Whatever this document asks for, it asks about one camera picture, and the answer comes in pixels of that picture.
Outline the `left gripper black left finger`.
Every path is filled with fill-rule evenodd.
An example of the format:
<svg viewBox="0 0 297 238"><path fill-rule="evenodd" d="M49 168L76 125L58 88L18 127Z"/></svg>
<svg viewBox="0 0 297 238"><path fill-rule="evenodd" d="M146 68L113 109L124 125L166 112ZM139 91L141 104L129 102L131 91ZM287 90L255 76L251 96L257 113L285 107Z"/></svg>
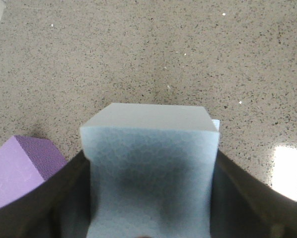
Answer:
<svg viewBox="0 0 297 238"><path fill-rule="evenodd" d="M80 151L42 185L0 208L0 238L84 238L90 225L90 162Z"/></svg>

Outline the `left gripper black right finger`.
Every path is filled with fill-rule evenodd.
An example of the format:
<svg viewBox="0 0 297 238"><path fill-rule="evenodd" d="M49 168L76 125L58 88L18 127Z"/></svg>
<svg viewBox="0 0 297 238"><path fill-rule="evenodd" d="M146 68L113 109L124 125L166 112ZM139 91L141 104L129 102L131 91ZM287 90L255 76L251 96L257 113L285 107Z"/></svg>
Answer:
<svg viewBox="0 0 297 238"><path fill-rule="evenodd" d="M213 238L297 238L297 202L218 151L212 185Z"/></svg>

